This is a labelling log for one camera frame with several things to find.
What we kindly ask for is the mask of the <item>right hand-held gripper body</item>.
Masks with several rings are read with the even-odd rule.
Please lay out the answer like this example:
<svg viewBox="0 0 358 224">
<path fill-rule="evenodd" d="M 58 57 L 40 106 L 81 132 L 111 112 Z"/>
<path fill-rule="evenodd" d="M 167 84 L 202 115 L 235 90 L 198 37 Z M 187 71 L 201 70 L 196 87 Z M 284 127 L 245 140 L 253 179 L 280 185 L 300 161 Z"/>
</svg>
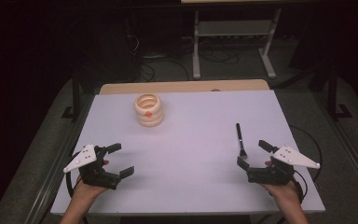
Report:
<svg viewBox="0 0 358 224">
<path fill-rule="evenodd" d="M 271 165 L 267 165 L 265 168 L 250 167 L 248 169 L 246 174 L 249 182 L 284 186 L 293 179 L 296 166 L 312 169 L 321 168 L 320 163 L 311 160 L 289 146 L 277 147 L 277 151 L 270 154 Z"/>
</svg>

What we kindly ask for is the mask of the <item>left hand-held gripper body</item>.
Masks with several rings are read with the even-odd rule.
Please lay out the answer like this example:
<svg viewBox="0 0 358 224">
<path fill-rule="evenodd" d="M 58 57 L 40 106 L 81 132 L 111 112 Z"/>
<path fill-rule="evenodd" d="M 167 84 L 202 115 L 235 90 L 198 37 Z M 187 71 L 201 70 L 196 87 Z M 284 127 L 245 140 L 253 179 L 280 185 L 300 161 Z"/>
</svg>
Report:
<svg viewBox="0 0 358 224">
<path fill-rule="evenodd" d="M 107 147 L 98 147 L 93 144 L 84 146 L 78 151 L 69 163 L 63 168 L 65 174 L 77 169 L 85 184 L 107 189 L 116 189 L 120 182 L 119 175 L 104 170 L 104 156 L 109 154 Z"/>
</svg>

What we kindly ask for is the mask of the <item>black makeup brush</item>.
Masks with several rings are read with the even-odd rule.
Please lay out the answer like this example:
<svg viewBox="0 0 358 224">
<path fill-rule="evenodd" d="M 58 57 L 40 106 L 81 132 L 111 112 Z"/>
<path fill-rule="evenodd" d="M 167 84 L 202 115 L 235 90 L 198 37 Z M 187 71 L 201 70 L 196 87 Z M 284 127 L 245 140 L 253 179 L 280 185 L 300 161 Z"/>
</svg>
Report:
<svg viewBox="0 0 358 224">
<path fill-rule="evenodd" d="M 239 123 L 236 124 L 236 130 L 237 130 L 237 136 L 238 136 L 238 141 L 239 141 L 239 146 L 240 146 L 240 157 L 243 160 L 246 160 L 248 158 L 248 155 L 244 148 L 242 134 L 241 134 L 241 126 Z"/>
</svg>

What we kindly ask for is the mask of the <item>person's left hand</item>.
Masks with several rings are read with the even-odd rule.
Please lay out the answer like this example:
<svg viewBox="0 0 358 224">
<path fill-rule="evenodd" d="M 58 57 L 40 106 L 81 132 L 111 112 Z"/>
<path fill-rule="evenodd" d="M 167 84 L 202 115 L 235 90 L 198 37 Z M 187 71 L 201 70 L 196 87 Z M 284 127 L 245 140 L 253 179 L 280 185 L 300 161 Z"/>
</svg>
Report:
<svg viewBox="0 0 358 224">
<path fill-rule="evenodd" d="M 85 184 L 81 176 L 76 180 L 72 200 L 82 203 L 93 203 L 107 188 Z"/>
</svg>

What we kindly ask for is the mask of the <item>person's right hand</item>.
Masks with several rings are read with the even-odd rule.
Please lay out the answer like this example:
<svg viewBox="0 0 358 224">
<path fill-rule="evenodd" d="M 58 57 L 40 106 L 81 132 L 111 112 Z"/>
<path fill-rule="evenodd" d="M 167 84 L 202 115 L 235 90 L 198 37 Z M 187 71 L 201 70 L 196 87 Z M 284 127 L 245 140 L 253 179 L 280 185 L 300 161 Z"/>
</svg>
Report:
<svg viewBox="0 0 358 224">
<path fill-rule="evenodd" d="M 293 181 L 289 181 L 284 186 L 261 184 L 261 187 L 274 198 L 276 204 L 300 203 L 298 190 Z"/>
</svg>

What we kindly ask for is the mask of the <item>cream ringed cup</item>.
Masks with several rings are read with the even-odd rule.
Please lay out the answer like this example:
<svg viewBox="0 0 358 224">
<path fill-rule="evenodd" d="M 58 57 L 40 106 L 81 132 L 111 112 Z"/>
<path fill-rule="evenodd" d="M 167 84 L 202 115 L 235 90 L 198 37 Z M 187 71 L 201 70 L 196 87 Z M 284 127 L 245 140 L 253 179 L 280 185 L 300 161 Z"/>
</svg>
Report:
<svg viewBox="0 0 358 224">
<path fill-rule="evenodd" d="M 135 99 L 133 107 L 142 126 L 155 127 L 164 119 L 162 101 L 154 93 L 140 94 Z"/>
</svg>

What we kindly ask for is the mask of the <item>white table board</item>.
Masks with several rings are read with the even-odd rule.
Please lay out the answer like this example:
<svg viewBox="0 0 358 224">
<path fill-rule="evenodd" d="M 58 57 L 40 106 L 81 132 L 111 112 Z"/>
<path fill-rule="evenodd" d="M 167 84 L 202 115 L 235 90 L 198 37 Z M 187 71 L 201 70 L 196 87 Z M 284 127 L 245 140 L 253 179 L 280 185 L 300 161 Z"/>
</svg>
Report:
<svg viewBox="0 0 358 224">
<path fill-rule="evenodd" d="M 241 134 L 248 162 L 262 167 L 276 147 L 296 142 L 274 91 L 171 92 L 160 96 L 163 121 L 139 124 L 133 94 L 94 98 L 76 146 L 120 143 L 107 156 L 109 173 L 134 167 L 115 190 L 98 197 L 94 215 L 228 215 L 274 213 L 269 194 L 237 165 Z"/>
</svg>

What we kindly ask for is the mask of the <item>black metal stand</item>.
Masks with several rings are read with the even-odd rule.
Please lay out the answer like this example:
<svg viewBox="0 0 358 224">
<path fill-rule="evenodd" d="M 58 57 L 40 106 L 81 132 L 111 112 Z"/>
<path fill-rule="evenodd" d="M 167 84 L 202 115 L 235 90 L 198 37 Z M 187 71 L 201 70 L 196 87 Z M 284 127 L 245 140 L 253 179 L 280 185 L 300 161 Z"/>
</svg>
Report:
<svg viewBox="0 0 358 224">
<path fill-rule="evenodd" d="M 331 67 L 327 88 L 327 112 L 333 120 L 351 118 L 348 108 L 337 102 L 337 72 Z"/>
<path fill-rule="evenodd" d="M 75 122 L 79 116 L 80 110 L 80 89 L 77 71 L 73 73 L 72 76 L 72 105 L 67 106 L 62 113 L 63 119 L 71 119 L 72 122 Z"/>
</svg>

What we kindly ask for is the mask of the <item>wooden table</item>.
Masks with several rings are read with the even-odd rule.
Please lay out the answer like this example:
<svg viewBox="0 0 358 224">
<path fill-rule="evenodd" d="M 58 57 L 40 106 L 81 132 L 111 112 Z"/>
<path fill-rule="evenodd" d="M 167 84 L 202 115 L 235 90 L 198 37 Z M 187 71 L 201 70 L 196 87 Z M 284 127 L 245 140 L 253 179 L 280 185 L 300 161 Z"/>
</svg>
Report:
<svg viewBox="0 0 358 224">
<path fill-rule="evenodd" d="M 100 94 L 132 94 L 196 91 L 267 91 L 269 84 L 263 79 L 174 81 L 149 83 L 105 84 Z"/>
</svg>

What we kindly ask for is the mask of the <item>white metal stand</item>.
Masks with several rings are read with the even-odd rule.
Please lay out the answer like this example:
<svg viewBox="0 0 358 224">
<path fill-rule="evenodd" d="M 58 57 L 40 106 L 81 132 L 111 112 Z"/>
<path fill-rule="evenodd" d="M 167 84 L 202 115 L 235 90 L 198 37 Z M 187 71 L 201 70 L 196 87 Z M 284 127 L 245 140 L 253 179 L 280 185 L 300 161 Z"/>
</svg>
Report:
<svg viewBox="0 0 358 224">
<path fill-rule="evenodd" d="M 199 38 L 212 36 L 251 36 L 262 35 L 267 38 L 263 48 L 258 49 L 259 56 L 269 78 L 276 77 L 269 59 L 269 48 L 278 26 L 282 10 L 277 8 L 270 20 L 248 21 L 201 21 L 198 11 L 194 14 L 194 44 L 192 53 L 193 78 L 200 79 Z"/>
</svg>

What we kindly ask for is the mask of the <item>aluminium rail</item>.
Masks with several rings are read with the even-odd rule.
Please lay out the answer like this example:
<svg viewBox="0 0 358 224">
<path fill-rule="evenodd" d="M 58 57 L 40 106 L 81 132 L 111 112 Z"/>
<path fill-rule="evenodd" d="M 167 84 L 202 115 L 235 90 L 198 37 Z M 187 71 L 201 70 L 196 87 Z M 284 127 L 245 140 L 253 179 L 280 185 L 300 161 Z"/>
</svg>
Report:
<svg viewBox="0 0 358 224">
<path fill-rule="evenodd" d="M 350 138 L 344 132 L 344 129 L 339 123 L 339 120 L 330 115 L 327 111 L 327 105 L 324 103 L 324 98 L 319 93 L 312 94 L 316 104 L 322 109 L 324 117 L 327 119 L 329 125 L 331 126 L 333 132 L 336 134 L 340 144 L 348 154 L 351 165 L 353 166 L 354 172 L 358 176 L 358 152 L 354 144 L 351 142 Z"/>
<path fill-rule="evenodd" d="M 53 203 L 56 191 L 63 179 L 62 169 L 73 151 L 82 126 L 82 123 L 75 122 L 69 127 L 68 133 L 64 136 L 63 142 L 58 147 L 52 167 L 48 169 L 47 177 L 36 194 L 36 199 L 25 219 L 25 224 L 40 224 L 48 208 Z"/>
</svg>

